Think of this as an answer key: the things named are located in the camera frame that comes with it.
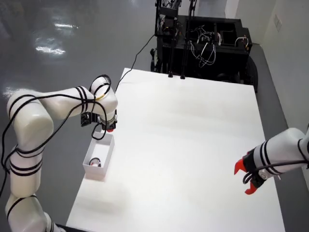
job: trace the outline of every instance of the glossy floor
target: glossy floor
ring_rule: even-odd
[[[224,1],[201,0],[198,14],[221,17]],[[115,87],[124,67],[132,65],[135,54],[154,33],[154,5],[154,0],[0,0],[0,130],[8,123],[7,99],[17,89],[47,92],[88,87],[103,73],[111,77]],[[203,10],[204,6],[213,8]],[[149,51],[155,44],[152,39],[141,52],[136,69],[150,69]],[[261,119],[266,138],[270,138],[284,130],[286,122],[259,46],[252,50],[252,57],[260,75],[257,99]],[[91,130],[91,127],[80,127],[79,117],[70,118],[44,151],[38,197],[57,223],[66,223],[79,189],[84,175],[81,164]],[[15,144],[10,129],[6,137],[7,151]],[[287,231],[293,231],[291,228],[307,231],[309,227],[308,220],[302,218],[309,215],[305,186],[302,173],[297,170],[277,183]],[[3,232],[9,231],[4,213],[8,196],[9,182],[0,199]]]

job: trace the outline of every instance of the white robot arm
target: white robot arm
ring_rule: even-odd
[[[7,112],[14,125],[17,146],[1,163],[10,172],[11,196],[5,207],[12,232],[62,232],[43,212],[35,196],[41,181],[43,150],[68,117],[92,112],[98,115],[97,125],[114,128],[117,98],[108,76],[99,76],[91,85],[58,92],[32,90],[16,92],[8,101]],[[65,119],[54,131],[53,118]],[[10,159],[10,170],[6,162]]]
[[[236,163],[234,174],[239,170],[246,172],[243,183],[250,181],[250,188],[245,191],[250,195],[268,178],[304,164],[309,165],[309,130],[305,135],[289,128],[249,151]]]

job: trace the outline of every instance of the black machine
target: black machine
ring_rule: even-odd
[[[181,2],[156,1],[151,71],[253,85],[257,92],[257,69],[249,57],[252,41],[241,20],[197,17],[196,0],[191,0],[188,16],[178,15]]]

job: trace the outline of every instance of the white tabletop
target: white tabletop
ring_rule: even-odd
[[[92,232],[283,232],[274,179],[235,163],[264,141],[252,86],[133,70],[117,91],[105,182],[83,179],[67,226]]]

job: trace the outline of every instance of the white wall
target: white wall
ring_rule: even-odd
[[[178,9],[178,15],[189,15],[190,0],[182,0],[182,6]],[[195,16],[198,14],[199,0],[195,6]]]
[[[239,0],[226,0],[225,17],[235,18]]]
[[[309,123],[308,0],[277,0],[262,47],[289,127],[303,132]],[[278,32],[277,14],[282,22]],[[309,171],[304,171],[309,187]]]
[[[236,18],[249,28],[253,43],[261,44],[276,0],[239,0]]]

